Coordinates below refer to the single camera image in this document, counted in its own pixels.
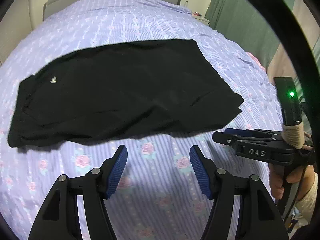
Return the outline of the right hand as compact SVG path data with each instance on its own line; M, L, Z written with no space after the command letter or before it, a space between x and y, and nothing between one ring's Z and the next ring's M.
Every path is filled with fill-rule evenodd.
M283 197L285 191L283 187L282 176L276 173L275 168L272 164L269 164L268 166L270 170L269 177L271 194L276 200L279 200ZM303 166L300 166L287 176L287 182L290 184L294 184L300 181L303 172L304 176L302 181L300 182L300 190L297 196L297 201L302 200L310 191L312 185L315 182L317 173L314 171L313 166L309 165L305 170Z

